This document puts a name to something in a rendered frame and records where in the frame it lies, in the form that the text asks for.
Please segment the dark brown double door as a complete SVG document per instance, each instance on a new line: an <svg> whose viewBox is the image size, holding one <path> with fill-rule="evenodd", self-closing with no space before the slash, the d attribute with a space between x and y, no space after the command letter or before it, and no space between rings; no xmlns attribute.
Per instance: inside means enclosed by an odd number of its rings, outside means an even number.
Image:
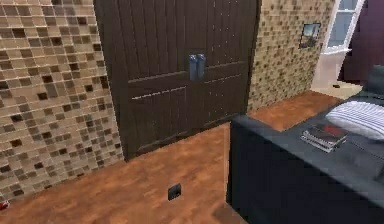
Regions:
<svg viewBox="0 0 384 224"><path fill-rule="evenodd" d="M93 0L125 159L245 113L261 2Z"/></svg>

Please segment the small black square object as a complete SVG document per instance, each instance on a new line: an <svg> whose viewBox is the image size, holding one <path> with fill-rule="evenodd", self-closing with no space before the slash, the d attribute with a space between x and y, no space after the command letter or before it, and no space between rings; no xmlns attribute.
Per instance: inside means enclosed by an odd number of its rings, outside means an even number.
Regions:
<svg viewBox="0 0 384 224"><path fill-rule="evenodd" d="M175 184L168 189L168 200L171 201L181 195L181 184Z"/></svg>

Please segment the dark grey bed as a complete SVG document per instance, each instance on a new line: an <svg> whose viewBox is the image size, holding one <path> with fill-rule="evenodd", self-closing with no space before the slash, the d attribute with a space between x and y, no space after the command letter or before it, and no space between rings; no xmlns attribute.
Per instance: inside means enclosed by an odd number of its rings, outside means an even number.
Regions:
<svg viewBox="0 0 384 224"><path fill-rule="evenodd" d="M249 224L384 224L384 142L349 132L330 153L304 142L325 115L283 132L231 120L226 202Z"/></svg>

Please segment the red and black book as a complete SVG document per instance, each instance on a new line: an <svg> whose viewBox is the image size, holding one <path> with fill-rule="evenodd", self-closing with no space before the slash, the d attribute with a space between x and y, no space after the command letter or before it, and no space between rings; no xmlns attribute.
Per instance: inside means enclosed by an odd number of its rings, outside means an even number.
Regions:
<svg viewBox="0 0 384 224"><path fill-rule="evenodd" d="M346 141L347 134L332 125L317 124L303 131L301 139L327 153Z"/></svg>

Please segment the white striped pillow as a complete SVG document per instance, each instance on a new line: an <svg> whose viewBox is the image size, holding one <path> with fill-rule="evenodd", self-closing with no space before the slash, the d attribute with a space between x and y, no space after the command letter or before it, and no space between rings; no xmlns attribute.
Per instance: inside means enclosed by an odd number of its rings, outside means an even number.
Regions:
<svg viewBox="0 0 384 224"><path fill-rule="evenodd" d="M354 134L384 141L384 106L350 101L333 108L325 118Z"/></svg>

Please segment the white framed window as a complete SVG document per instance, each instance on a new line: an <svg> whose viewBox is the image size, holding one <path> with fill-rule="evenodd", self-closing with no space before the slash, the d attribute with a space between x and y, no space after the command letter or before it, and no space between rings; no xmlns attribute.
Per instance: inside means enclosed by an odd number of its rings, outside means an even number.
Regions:
<svg viewBox="0 0 384 224"><path fill-rule="evenodd" d="M349 44L366 0L335 0L322 55L349 50Z"/></svg>

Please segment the dark maroon curtain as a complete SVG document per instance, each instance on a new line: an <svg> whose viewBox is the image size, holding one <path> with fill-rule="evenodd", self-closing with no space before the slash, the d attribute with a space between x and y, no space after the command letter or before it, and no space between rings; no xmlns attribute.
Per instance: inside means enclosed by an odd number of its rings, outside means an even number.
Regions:
<svg viewBox="0 0 384 224"><path fill-rule="evenodd" d="M338 77L362 84L374 65L384 65L384 0L365 0Z"/></svg>

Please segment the dark grey pillow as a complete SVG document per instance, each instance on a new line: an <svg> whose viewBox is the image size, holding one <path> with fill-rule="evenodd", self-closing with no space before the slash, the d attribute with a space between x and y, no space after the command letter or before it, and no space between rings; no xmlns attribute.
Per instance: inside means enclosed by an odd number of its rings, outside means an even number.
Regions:
<svg viewBox="0 0 384 224"><path fill-rule="evenodd" d="M374 65L368 74L367 82L363 86L363 90L384 95L384 66Z"/></svg>

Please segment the small framed wall picture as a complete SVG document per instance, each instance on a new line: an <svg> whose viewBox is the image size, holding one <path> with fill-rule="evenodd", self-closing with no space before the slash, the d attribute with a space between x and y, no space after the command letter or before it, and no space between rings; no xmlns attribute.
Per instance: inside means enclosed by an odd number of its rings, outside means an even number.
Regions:
<svg viewBox="0 0 384 224"><path fill-rule="evenodd" d="M319 34L320 27L321 27L320 23L304 24L299 47L300 48L314 47L317 42L317 37Z"/></svg>

